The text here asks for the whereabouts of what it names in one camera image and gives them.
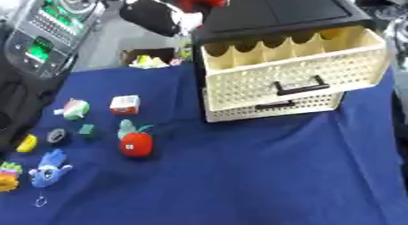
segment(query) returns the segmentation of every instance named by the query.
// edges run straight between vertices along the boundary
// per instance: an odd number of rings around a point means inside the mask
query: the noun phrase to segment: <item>blue plush toy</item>
[[[66,154],[61,149],[55,149],[53,152],[46,153],[41,159],[38,169],[31,169],[28,173],[31,175],[31,183],[36,188],[48,187],[67,174],[73,167],[65,165],[60,167],[66,161]]]

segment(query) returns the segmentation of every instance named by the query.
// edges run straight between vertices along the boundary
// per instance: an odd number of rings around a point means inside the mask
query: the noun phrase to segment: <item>woven plastic drawer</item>
[[[388,67],[385,41],[370,29],[296,35],[204,45],[209,110],[373,87]]]
[[[210,111],[208,108],[207,94],[204,92],[204,105],[206,120],[210,123],[231,121],[249,118],[265,118],[291,114],[331,111],[336,109],[343,93],[318,95],[313,97],[296,98],[290,101],[278,102],[268,105],[253,107],[240,107],[222,111]]]

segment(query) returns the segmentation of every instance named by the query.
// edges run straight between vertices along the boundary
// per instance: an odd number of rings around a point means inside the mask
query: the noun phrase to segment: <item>yellow toy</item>
[[[18,178],[23,173],[21,165],[4,162],[0,166],[0,192],[9,192],[18,187]]]
[[[17,152],[27,153],[31,152],[38,144],[38,138],[32,134],[27,135],[24,141],[18,146]]]

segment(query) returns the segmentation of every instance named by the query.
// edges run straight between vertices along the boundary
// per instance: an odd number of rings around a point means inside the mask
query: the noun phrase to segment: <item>green cube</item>
[[[85,124],[79,130],[78,134],[82,135],[86,139],[92,139],[96,135],[96,128],[92,124]]]

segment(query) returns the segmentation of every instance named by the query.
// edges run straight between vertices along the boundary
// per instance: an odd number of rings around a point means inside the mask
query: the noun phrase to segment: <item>black drawer top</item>
[[[373,22],[348,0],[231,0],[229,6],[213,10],[195,40],[353,25],[372,27]]]

